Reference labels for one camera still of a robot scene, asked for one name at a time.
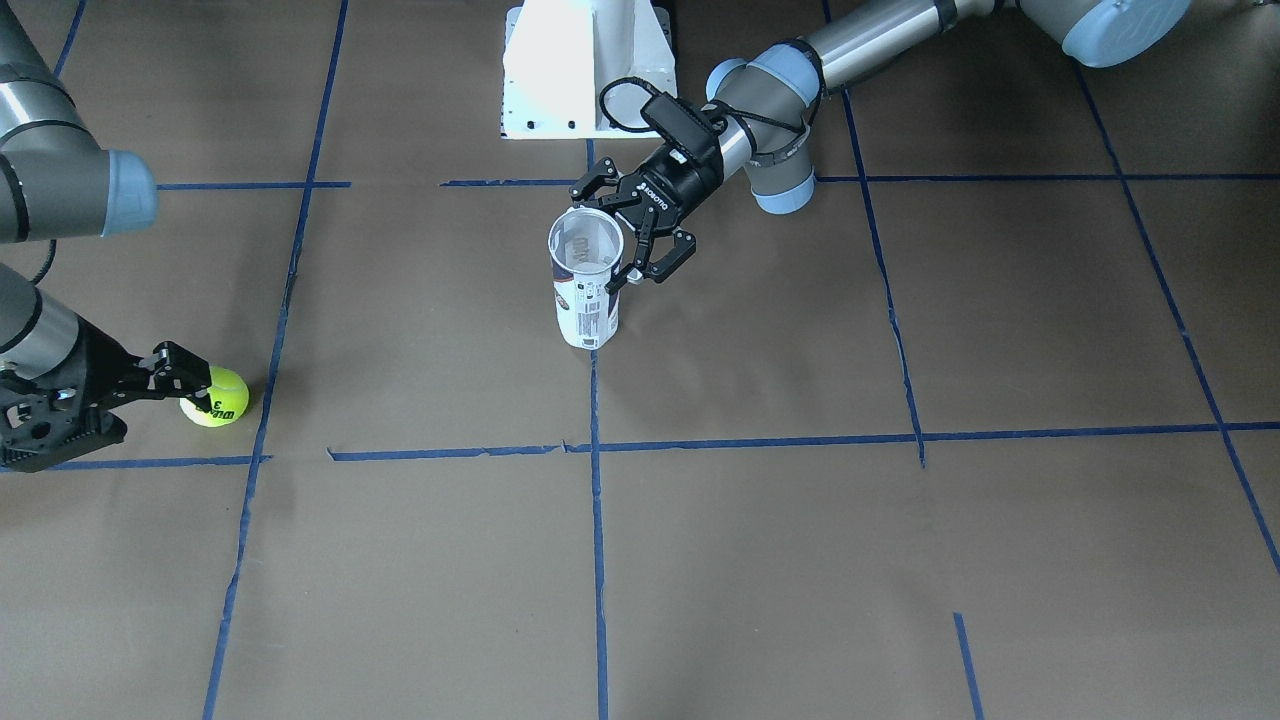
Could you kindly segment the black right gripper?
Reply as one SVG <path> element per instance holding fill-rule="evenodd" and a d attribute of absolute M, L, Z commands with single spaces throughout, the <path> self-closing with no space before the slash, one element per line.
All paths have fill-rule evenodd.
<path fill-rule="evenodd" d="M 211 365 L 172 341 L 134 356 L 87 320 L 70 354 L 52 370 L 20 380 L 3 373 L 3 468 L 41 471 L 125 438 L 110 413 L 138 400 L 186 398 L 211 411 Z"/>

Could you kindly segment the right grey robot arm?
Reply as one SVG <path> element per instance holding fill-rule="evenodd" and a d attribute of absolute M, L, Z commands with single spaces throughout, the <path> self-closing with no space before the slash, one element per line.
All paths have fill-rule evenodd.
<path fill-rule="evenodd" d="M 8 3 L 1 5 L 1 240 L 142 231 L 157 184 L 133 152 L 102 149 Z M 165 341 L 146 356 L 10 266 L 1 269 L 3 468 L 35 473 L 125 438 L 137 400 L 212 406 L 210 364 Z"/>

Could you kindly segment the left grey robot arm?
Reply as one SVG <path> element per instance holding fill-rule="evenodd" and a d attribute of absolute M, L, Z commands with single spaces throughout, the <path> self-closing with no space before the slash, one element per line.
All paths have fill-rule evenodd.
<path fill-rule="evenodd" d="M 580 208 L 620 219 L 634 233 L 634 258 L 611 273 L 609 293 L 627 283 L 660 283 L 690 259 L 694 236 L 682 222 L 737 170 L 771 214 L 803 208 L 817 176 L 806 142 L 823 99 L 998 1 L 869 1 L 818 31 L 772 45 L 750 61 L 722 61 L 707 100 L 690 102 L 635 76 L 609 82 L 600 108 L 620 87 L 646 94 L 641 131 L 663 142 L 635 170 L 598 161 L 570 191 Z"/>

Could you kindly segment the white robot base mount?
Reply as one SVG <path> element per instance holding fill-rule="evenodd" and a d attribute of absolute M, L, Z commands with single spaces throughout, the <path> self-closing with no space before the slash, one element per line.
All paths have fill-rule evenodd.
<path fill-rule="evenodd" d="M 641 138 L 600 111 L 602 90 L 639 77 L 676 95 L 668 1 L 525 1 L 506 13 L 500 136 Z"/>

